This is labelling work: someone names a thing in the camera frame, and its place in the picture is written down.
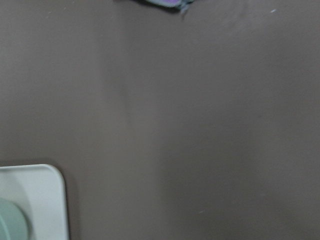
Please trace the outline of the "green bowl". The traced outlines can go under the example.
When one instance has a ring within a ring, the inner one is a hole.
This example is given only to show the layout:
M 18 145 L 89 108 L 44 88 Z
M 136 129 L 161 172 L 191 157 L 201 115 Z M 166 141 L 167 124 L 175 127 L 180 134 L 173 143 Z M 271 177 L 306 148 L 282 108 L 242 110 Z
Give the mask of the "green bowl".
M 23 212 L 13 202 L 0 199 L 0 239 L 28 240 L 29 229 Z

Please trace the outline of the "grey folded cloth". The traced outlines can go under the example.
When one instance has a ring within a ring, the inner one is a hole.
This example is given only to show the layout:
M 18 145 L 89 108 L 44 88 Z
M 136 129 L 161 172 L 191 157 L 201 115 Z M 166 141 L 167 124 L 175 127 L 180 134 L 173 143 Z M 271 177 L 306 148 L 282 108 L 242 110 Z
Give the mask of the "grey folded cloth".
M 134 2 L 146 7 L 154 7 L 169 13 L 184 14 L 188 11 L 194 0 L 135 0 Z

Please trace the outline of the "cream rabbit tray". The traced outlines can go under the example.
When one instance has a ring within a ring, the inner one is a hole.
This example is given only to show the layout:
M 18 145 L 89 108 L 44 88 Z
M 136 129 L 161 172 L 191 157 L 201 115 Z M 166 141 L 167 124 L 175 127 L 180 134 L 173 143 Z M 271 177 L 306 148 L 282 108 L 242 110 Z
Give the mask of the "cream rabbit tray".
M 2 166 L 0 197 L 24 216 L 30 240 L 68 240 L 65 180 L 50 164 Z

